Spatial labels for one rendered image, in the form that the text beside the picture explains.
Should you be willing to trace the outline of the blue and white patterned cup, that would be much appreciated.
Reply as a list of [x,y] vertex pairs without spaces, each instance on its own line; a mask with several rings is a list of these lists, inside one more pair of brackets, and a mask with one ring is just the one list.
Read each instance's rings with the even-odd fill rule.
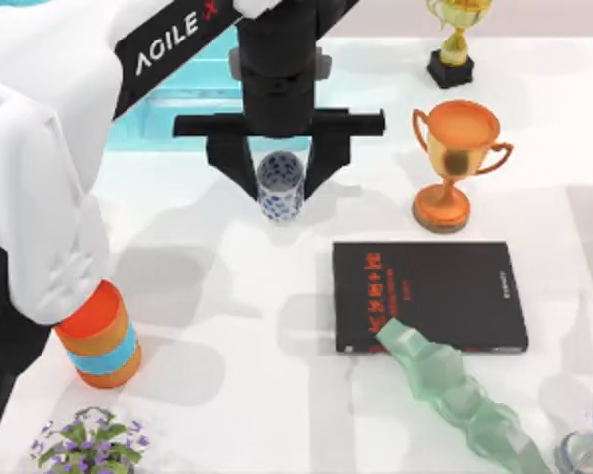
[[289,151],[266,155],[256,171],[257,201],[262,213],[278,223],[293,221],[304,202],[305,170]]

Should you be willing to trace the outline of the light blue rack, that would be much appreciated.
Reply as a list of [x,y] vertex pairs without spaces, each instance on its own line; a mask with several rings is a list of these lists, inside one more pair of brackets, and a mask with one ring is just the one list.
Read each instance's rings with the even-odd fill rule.
[[111,118],[111,150],[198,150],[182,114],[238,112],[226,75],[241,15],[233,0],[0,0],[0,86],[77,130]]

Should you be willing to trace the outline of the copper and gold trophy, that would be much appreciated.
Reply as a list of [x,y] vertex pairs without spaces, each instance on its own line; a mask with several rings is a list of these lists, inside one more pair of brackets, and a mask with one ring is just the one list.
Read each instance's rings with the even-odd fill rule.
[[467,225],[471,204],[456,182],[497,170],[511,157],[514,146],[498,140],[501,125],[493,111],[470,100],[445,101],[428,113],[415,109],[412,125],[418,144],[442,179],[416,194],[414,217],[431,232],[457,232]]

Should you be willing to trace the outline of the gold trophy with black base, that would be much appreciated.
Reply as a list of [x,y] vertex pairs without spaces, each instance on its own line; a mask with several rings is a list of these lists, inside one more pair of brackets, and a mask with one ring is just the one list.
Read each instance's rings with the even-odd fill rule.
[[474,61],[468,53],[465,30],[478,24],[493,0],[426,0],[426,7],[440,27],[453,32],[439,49],[431,52],[427,71],[441,89],[449,89],[473,80]]

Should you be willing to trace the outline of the black book with red lettering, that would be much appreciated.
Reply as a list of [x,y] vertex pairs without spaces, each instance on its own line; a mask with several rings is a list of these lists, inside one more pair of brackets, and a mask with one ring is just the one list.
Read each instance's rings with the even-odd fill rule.
[[332,269],[339,353],[379,352],[391,319],[464,352],[529,345],[504,242],[336,242]]

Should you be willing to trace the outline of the pale green lumpy bottle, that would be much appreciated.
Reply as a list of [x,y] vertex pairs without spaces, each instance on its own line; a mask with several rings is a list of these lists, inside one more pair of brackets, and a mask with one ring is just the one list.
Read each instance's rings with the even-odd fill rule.
[[492,400],[466,372],[460,351],[396,319],[385,323],[376,339],[404,368],[413,396],[459,429],[473,453],[509,474],[552,474],[517,414]]

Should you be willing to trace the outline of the potted plant with purple flowers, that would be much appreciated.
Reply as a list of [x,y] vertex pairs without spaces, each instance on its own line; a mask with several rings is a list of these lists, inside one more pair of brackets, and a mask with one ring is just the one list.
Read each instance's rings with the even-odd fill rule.
[[29,457],[41,474],[135,474],[150,446],[141,422],[125,423],[104,407],[89,406],[67,423],[47,422]]

